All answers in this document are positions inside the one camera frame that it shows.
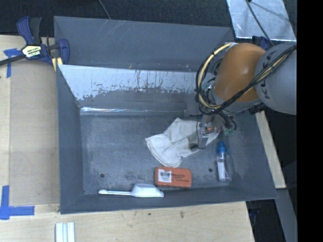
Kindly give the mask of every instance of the orange object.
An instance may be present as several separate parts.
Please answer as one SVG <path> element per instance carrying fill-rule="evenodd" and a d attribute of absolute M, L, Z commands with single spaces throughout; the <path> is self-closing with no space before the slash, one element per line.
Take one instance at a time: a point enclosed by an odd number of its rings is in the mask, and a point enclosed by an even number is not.
<path fill-rule="evenodd" d="M 251 43 L 240 43 L 231 47 L 224 55 L 217 78 L 215 94 L 226 101 L 247 87 L 255 76 L 255 69 L 265 50 Z M 256 89 L 243 94 L 237 102 L 253 101 L 258 98 Z"/>
<path fill-rule="evenodd" d="M 154 180 L 158 187 L 189 188 L 192 186 L 192 173 L 187 168 L 157 167 Z"/>

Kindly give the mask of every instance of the barcode label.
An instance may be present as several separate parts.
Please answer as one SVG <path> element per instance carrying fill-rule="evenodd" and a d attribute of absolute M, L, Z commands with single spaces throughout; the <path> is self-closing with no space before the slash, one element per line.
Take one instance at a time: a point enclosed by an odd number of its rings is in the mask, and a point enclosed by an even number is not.
<path fill-rule="evenodd" d="M 163 169 L 158 170 L 158 181 L 160 182 L 172 182 L 172 172 L 171 171 L 165 171 Z"/>

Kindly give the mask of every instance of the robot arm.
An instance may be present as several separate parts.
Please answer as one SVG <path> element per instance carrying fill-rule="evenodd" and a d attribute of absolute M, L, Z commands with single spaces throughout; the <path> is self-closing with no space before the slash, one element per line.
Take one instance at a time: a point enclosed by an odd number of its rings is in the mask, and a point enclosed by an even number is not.
<path fill-rule="evenodd" d="M 227 51 L 214 73 L 213 84 L 202 89 L 210 61 L 224 49 Z M 279 44 L 267 51 L 250 43 L 228 43 L 211 54 L 197 72 L 197 102 L 203 117 L 197 141 L 192 139 L 191 144 L 205 148 L 208 134 L 222 129 L 219 118 L 230 129 L 231 113 L 256 113 L 267 106 L 296 115 L 296 56 L 295 43 Z"/>

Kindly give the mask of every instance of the blue bottle cap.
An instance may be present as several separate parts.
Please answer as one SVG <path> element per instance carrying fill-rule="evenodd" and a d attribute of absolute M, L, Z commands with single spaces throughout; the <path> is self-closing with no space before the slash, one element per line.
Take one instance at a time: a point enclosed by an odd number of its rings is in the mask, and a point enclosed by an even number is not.
<path fill-rule="evenodd" d="M 224 145 L 224 142 L 219 142 L 219 147 L 218 147 L 218 153 L 226 152 L 226 147 Z"/>

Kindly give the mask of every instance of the orange eraser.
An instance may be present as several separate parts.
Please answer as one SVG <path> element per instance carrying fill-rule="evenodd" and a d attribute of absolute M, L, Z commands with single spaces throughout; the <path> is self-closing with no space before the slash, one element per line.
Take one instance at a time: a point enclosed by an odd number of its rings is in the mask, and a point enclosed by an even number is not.
<path fill-rule="evenodd" d="M 187 168 L 157 167 L 154 180 L 160 187 L 189 188 L 192 186 L 192 173 Z"/>

